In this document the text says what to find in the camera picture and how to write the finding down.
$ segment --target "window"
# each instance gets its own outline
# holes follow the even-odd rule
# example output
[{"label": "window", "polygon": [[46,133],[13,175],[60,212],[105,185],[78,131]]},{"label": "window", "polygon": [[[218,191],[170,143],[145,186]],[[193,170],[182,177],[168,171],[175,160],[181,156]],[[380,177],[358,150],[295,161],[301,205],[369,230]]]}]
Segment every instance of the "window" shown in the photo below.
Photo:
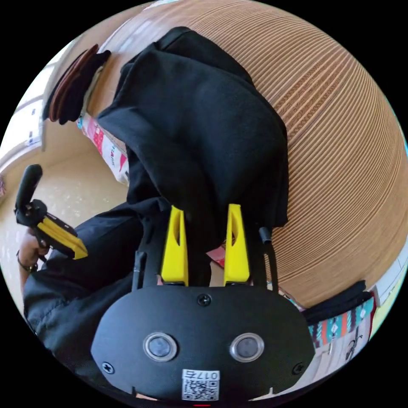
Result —
[{"label": "window", "polygon": [[0,167],[25,147],[41,145],[44,92],[55,67],[71,43],[72,41],[43,68],[21,98],[1,142]]}]

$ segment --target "sticker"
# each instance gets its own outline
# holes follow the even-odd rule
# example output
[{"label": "sticker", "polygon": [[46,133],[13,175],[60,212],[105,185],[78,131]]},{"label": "sticker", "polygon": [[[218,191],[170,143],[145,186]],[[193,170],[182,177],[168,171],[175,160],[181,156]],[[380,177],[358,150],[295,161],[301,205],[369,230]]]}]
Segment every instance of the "sticker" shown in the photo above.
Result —
[{"label": "sticker", "polygon": [[184,401],[218,401],[219,393],[219,371],[183,370]]}]

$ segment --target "corrugated cardboard surface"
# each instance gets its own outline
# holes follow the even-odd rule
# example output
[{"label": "corrugated cardboard surface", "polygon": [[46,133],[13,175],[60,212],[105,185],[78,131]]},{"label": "corrugated cardboard surface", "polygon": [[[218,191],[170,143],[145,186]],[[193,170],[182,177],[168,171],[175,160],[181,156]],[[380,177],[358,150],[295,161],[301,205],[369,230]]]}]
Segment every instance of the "corrugated cardboard surface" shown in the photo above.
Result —
[{"label": "corrugated cardboard surface", "polygon": [[309,307],[360,279],[371,287],[408,233],[407,156],[373,79],[332,38],[282,10],[247,0],[180,0],[144,10],[104,44],[113,56],[91,115],[112,102],[120,68],[175,26],[232,55],[286,124],[289,222],[273,235],[282,288]]}]

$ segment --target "hand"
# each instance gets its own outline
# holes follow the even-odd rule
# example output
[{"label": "hand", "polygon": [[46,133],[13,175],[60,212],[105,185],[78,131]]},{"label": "hand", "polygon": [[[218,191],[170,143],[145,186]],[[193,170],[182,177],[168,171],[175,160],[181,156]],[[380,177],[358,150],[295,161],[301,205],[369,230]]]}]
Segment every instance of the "hand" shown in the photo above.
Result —
[{"label": "hand", "polygon": [[18,258],[24,266],[34,266],[38,258],[41,255],[47,255],[49,250],[49,248],[40,247],[34,231],[28,228],[21,241]]}]

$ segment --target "black handle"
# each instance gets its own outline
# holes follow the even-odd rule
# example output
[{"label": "black handle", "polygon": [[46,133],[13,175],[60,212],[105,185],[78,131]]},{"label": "black handle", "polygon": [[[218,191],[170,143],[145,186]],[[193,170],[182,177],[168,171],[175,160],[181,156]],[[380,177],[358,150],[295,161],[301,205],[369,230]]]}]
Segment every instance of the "black handle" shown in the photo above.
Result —
[{"label": "black handle", "polygon": [[35,189],[43,176],[43,169],[39,164],[31,164],[23,173],[20,186],[17,192],[16,209],[24,211],[27,204],[30,203]]}]

